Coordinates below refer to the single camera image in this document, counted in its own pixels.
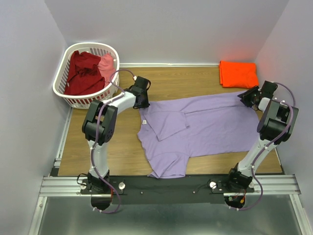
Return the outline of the lavender t shirt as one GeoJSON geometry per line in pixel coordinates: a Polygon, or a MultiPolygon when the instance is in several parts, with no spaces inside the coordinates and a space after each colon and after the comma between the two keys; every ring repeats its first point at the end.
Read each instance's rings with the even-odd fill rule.
{"type": "Polygon", "coordinates": [[[258,116],[238,92],[151,102],[139,113],[137,136],[154,178],[184,177],[190,158],[246,152],[258,139],[258,116]]]}

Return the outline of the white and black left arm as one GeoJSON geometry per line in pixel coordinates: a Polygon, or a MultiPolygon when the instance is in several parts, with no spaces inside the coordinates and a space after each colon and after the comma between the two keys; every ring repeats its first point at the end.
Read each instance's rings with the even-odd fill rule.
{"type": "Polygon", "coordinates": [[[112,187],[108,184],[107,150],[114,134],[117,116],[129,108],[149,107],[150,86],[150,80],[138,76],[134,79],[134,84],[122,90],[119,95],[108,100],[91,102],[82,125],[82,132],[90,148],[90,169],[87,180],[81,183],[82,189],[97,194],[112,191],[112,187]]]}

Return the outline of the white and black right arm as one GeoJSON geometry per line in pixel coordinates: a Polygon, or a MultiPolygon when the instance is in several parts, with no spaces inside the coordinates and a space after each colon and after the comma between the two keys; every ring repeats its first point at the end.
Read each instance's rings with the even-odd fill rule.
{"type": "Polygon", "coordinates": [[[247,189],[268,153],[286,142],[292,134],[299,109],[274,97],[279,85],[286,88],[281,83],[265,81],[261,88],[255,86],[238,95],[245,106],[256,107],[263,115],[257,126],[257,141],[225,179],[225,187],[231,192],[247,189]]]}

